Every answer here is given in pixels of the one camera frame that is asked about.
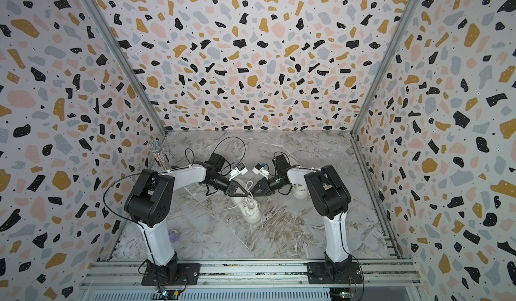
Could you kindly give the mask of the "white sneaker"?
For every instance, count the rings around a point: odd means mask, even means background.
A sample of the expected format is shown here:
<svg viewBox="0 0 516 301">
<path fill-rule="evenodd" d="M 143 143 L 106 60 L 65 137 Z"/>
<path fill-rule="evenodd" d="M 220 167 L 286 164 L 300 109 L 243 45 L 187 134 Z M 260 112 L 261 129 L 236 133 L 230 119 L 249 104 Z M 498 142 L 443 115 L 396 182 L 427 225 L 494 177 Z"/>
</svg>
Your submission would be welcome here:
<svg viewBox="0 0 516 301">
<path fill-rule="evenodd" d="M 231 181 L 236 185 L 235 194 L 230 199 L 234 207 L 240 210 L 244 220 L 249 224 L 256 224 L 261 221 L 262 213 L 259 209 L 259 203 L 254 199 L 248 189 L 248 183 L 240 179 L 233 179 Z"/>
<path fill-rule="evenodd" d="M 298 200 L 304 200 L 309 196 L 309 189 L 307 186 L 300 184 L 292 185 L 292 194 Z"/>
</svg>

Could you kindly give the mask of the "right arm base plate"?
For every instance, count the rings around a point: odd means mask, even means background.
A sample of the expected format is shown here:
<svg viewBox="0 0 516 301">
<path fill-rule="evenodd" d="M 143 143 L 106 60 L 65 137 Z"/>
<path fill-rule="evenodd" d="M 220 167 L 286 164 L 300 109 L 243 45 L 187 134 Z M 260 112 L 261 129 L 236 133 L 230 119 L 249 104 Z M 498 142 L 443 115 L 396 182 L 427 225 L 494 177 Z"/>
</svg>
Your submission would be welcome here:
<svg viewBox="0 0 516 301">
<path fill-rule="evenodd" d="M 310 262 L 306 265 L 309 284 L 362 284 L 357 262 Z"/>
</svg>

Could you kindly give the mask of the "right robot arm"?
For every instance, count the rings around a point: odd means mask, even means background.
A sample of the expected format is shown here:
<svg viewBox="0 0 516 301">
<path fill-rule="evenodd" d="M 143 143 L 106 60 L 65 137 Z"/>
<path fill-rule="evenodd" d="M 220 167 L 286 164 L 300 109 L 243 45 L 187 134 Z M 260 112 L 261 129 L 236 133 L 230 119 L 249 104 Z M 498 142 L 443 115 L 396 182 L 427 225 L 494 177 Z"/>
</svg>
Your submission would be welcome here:
<svg viewBox="0 0 516 301">
<path fill-rule="evenodd" d="M 283 154 L 272 160 L 275 176 L 263 176 L 251 193 L 254 196 L 270 196 L 285 186 L 297 199 L 309 197 L 315 210 L 322 217 L 325 226 L 325 267 L 331 274 L 348 270 L 354 257 L 349 252 L 345 222 L 351 194 L 332 165 L 308 168 L 290 164 Z"/>
</svg>

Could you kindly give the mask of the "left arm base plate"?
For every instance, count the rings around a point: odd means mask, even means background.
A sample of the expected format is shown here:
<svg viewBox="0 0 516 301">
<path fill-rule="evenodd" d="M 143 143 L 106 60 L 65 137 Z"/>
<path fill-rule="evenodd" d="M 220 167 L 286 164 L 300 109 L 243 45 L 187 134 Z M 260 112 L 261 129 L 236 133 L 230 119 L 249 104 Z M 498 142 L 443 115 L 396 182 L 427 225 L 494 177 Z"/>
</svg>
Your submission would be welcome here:
<svg viewBox="0 0 516 301">
<path fill-rule="evenodd" d="M 200 263 L 172 263 L 169 266 L 148 263 L 141 285 L 195 286 L 198 283 L 200 270 Z"/>
</svg>

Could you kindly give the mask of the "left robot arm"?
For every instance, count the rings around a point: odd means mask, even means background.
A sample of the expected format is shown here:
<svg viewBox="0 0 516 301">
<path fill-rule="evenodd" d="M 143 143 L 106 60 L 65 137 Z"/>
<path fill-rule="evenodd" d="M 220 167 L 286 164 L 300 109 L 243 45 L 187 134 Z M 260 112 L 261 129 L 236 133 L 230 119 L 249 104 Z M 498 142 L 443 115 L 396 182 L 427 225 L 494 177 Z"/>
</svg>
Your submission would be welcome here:
<svg viewBox="0 0 516 301">
<path fill-rule="evenodd" d="M 166 218 L 173 193 L 195 183 L 212 186 L 229 197 L 249 196 L 249 191 L 242 184 L 220 174 L 218 166 L 209 161 L 164 172 L 144 170 L 138 175 L 124 210 L 131 221 L 141 228 L 151 264 L 167 266 L 177 255 L 169 240 Z"/>
</svg>

